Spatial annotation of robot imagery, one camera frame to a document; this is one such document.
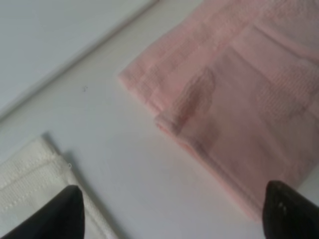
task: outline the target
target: pink fabric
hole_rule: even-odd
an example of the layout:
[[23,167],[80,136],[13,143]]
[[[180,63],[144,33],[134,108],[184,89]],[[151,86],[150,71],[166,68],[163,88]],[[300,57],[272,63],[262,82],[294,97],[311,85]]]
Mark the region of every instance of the pink fabric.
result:
[[319,160],[319,0],[206,0],[120,75],[251,216]]

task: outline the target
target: folded towel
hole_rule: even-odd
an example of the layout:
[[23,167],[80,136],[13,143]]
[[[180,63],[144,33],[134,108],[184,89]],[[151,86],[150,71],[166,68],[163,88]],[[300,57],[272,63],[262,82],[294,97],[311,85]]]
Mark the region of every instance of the folded towel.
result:
[[319,160],[318,27],[319,0],[206,0],[120,80],[259,219]]
[[[20,225],[68,185],[71,165],[39,138],[0,165],[0,237]],[[84,189],[85,239],[116,239]]]

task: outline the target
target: white towel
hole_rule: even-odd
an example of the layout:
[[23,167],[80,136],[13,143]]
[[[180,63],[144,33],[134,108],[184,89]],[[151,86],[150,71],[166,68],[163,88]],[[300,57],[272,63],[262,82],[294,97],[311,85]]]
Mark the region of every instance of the white towel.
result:
[[0,237],[20,225],[68,185],[78,185],[85,207],[85,239],[116,239],[68,164],[42,138],[0,165]]

